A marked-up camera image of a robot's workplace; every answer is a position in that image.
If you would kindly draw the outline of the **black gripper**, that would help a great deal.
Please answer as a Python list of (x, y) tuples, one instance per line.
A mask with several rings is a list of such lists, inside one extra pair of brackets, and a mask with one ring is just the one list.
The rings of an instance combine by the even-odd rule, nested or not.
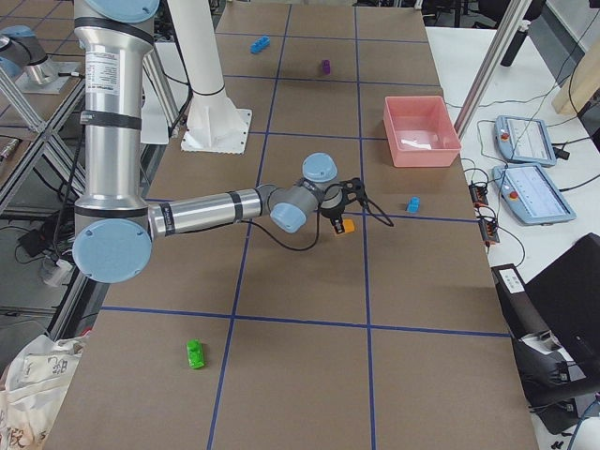
[(337, 182), (327, 187), (323, 194), (320, 212), (325, 218), (331, 218), (336, 234), (343, 234), (343, 219), (346, 207), (365, 198), (365, 184), (358, 178)]

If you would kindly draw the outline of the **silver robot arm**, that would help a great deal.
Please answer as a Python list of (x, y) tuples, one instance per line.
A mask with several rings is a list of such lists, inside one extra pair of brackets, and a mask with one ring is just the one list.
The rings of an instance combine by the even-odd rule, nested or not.
[[(75, 32), (85, 50), (85, 190), (75, 204), (74, 262), (94, 281), (118, 283), (148, 264), (156, 238), (197, 233), (269, 216), (286, 233), (312, 213), (344, 230), (347, 205), (365, 203), (364, 183), (342, 181), (325, 153), (308, 156), (291, 187), (272, 184), (175, 202), (140, 192), (143, 61), (154, 48), (155, 1), (78, 1)], [(173, 27), (191, 91), (189, 152), (240, 154), (252, 113), (226, 93), (206, 2), (172, 1)]]

